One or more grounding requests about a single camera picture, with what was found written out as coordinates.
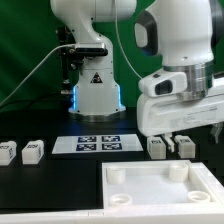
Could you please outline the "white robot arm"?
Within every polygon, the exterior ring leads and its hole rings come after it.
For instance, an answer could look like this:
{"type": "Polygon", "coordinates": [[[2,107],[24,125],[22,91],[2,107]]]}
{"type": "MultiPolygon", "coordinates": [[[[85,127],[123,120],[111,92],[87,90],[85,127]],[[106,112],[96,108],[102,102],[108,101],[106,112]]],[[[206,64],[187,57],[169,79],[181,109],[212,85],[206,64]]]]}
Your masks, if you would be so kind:
{"type": "MultiPolygon", "coordinates": [[[[113,44],[94,22],[133,15],[137,0],[50,0],[72,32],[81,57],[71,110],[83,118],[110,117],[125,108],[114,81],[113,44]]],[[[217,0],[155,0],[134,24],[136,44],[162,56],[162,68],[139,81],[137,125],[146,137],[224,122],[224,78],[213,73],[212,44],[224,13],[217,0]]]]}

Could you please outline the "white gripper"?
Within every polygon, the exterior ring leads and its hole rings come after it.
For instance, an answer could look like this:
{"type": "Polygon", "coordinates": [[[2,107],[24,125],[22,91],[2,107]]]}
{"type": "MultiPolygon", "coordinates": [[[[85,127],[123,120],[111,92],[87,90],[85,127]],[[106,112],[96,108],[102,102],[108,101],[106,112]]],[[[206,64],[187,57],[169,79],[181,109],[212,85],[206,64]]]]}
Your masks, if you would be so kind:
{"type": "Polygon", "coordinates": [[[137,103],[139,131],[146,137],[163,134],[171,153],[175,152],[171,132],[214,124],[211,135],[214,142],[218,143],[223,121],[223,91],[211,90],[201,100],[186,102],[179,100],[176,95],[150,98],[142,94],[137,103]]]}

